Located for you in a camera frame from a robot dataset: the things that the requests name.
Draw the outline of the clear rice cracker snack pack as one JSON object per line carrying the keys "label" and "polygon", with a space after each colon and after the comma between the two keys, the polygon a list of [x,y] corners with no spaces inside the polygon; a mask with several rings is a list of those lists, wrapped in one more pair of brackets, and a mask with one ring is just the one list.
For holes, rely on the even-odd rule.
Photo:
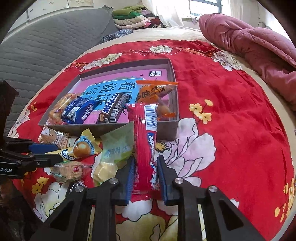
{"label": "clear rice cracker snack pack", "polygon": [[66,107],[77,98],[76,94],[67,93],[63,96],[49,111],[48,114],[48,123],[50,125],[61,125],[62,124],[62,113],[66,109]]}

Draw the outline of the blue Oreo snack packet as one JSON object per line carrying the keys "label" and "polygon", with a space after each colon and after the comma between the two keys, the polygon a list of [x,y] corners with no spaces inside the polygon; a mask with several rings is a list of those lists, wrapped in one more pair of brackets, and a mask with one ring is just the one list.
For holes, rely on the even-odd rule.
{"label": "blue Oreo snack packet", "polygon": [[98,105],[98,101],[77,97],[62,112],[62,121],[71,125],[83,124]]}

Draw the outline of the brown Snickers bar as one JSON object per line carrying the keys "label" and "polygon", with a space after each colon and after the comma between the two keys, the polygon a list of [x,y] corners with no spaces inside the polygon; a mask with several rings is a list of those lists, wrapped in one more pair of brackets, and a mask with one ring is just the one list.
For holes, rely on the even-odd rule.
{"label": "brown Snickers bar", "polygon": [[117,123],[131,96],[115,93],[100,112],[96,123]]}

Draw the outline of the red Alpenliebe candy stick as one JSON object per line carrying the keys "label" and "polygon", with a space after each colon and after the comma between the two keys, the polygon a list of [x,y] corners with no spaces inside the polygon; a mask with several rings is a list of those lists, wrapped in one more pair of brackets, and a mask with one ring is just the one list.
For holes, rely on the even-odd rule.
{"label": "red Alpenliebe candy stick", "polygon": [[127,104],[128,120],[134,124],[136,160],[133,194],[152,199],[158,193],[157,162],[154,159],[157,140],[157,104]]}

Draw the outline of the orange snack packet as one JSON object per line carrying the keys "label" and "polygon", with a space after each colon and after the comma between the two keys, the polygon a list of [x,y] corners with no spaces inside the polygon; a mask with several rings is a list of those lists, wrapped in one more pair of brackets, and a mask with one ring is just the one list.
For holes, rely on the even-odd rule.
{"label": "orange snack packet", "polygon": [[139,92],[136,103],[157,104],[158,121],[162,118],[175,118],[176,113],[172,112],[167,104],[162,100],[173,90],[177,90],[178,82],[163,80],[137,80]]}

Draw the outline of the brown cartoon snack packet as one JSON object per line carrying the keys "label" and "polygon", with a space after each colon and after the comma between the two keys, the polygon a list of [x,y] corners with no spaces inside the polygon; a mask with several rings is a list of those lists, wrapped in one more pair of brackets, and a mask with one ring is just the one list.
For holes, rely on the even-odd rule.
{"label": "brown cartoon snack packet", "polygon": [[38,142],[41,144],[55,144],[59,149],[63,149],[67,145],[68,138],[68,133],[56,131],[44,125],[38,137]]}

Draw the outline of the small clear biscuit packet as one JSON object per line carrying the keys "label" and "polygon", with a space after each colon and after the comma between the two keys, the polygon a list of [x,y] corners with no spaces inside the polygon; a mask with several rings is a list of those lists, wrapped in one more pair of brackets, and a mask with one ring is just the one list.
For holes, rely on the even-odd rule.
{"label": "small clear biscuit packet", "polygon": [[83,164],[78,161],[57,163],[51,168],[50,175],[59,183],[77,181],[83,177]]}

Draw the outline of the yellow Alpenliebe candy bag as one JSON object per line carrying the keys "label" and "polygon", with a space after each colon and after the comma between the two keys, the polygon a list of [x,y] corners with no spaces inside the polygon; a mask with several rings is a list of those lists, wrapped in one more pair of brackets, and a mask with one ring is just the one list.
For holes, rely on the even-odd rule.
{"label": "yellow Alpenliebe candy bag", "polygon": [[47,154],[59,154],[63,161],[77,161],[78,159],[100,154],[100,142],[96,142],[90,129],[86,129],[74,143],[74,146],[62,150],[52,151]]}

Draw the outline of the pale green snack bag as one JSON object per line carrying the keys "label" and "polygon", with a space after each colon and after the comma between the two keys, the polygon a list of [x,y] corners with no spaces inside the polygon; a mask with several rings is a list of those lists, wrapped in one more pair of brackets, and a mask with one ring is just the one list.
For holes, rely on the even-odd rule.
{"label": "pale green snack bag", "polygon": [[92,178],[95,186],[114,178],[116,172],[126,165],[133,153],[134,122],[131,121],[120,128],[100,137],[102,152],[95,158]]}

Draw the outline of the grey quilted headboard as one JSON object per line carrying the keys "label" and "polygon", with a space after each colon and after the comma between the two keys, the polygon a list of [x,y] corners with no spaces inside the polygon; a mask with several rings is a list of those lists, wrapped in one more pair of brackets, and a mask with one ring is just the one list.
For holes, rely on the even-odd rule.
{"label": "grey quilted headboard", "polygon": [[25,27],[1,43],[1,80],[16,97],[4,129],[8,135],[29,100],[55,74],[117,31],[113,9],[69,11]]}

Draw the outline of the pink and blue book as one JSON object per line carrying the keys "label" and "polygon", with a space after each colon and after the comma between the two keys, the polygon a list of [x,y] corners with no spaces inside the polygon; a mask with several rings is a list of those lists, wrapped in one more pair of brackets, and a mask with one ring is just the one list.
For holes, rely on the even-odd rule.
{"label": "pink and blue book", "polygon": [[168,72],[165,68],[149,68],[119,73],[101,73],[83,78],[77,76],[78,81],[69,90],[85,99],[99,102],[99,105],[84,121],[84,124],[95,124],[100,112],[115,93],[126,93],[131,96],[130,102],[134,103],[139,87],[137,80],[168,80]]}

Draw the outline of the pink quilted duvet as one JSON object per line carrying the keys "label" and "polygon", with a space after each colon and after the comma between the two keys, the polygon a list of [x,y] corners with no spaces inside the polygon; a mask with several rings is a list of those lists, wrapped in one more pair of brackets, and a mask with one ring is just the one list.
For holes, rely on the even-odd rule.
{"label": "pink quilted duvet", "polygon": [[244,58],[295,110],[295,46],[290,40],[219,13],[202,15],[199,28],[207,40]]}

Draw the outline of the stack of folded clothes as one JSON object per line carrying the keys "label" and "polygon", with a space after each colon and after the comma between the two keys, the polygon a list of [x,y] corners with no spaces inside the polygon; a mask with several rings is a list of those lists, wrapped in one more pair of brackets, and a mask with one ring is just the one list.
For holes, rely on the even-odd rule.
{"label": "stack of folded clothes", "polygon": [[127,6],[112,12],[113,21],[119,30],[165,28],[160,18],[144,6]]}

